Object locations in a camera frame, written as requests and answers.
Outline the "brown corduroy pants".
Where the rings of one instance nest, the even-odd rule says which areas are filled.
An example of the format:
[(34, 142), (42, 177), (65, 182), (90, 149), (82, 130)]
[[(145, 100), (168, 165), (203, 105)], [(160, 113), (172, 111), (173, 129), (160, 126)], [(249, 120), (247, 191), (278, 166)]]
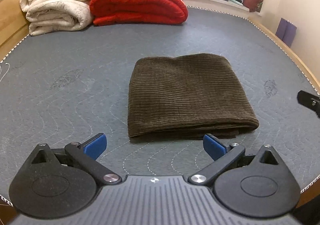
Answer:
[(146, 57), (133, 69), (127, 128), (131, 139), (234, 137), (259, 121), (227, 58), (215, 54)]

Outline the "red folded quilt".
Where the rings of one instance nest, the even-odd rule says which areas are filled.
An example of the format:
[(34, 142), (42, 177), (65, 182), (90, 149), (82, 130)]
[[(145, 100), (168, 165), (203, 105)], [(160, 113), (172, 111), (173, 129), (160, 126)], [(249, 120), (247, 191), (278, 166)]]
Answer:
[(117, 23), (178, 25), (188, 18), (183, 0), (91, 0), (95, 26)]

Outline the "cream folded blanket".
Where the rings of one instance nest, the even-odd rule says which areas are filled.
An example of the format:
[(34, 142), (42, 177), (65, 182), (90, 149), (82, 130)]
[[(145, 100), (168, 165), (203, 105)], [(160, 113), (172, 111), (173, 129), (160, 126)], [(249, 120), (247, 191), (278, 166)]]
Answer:
[(93, 22), (90, 0), (20, 0), (29, 35), (83, 30)]

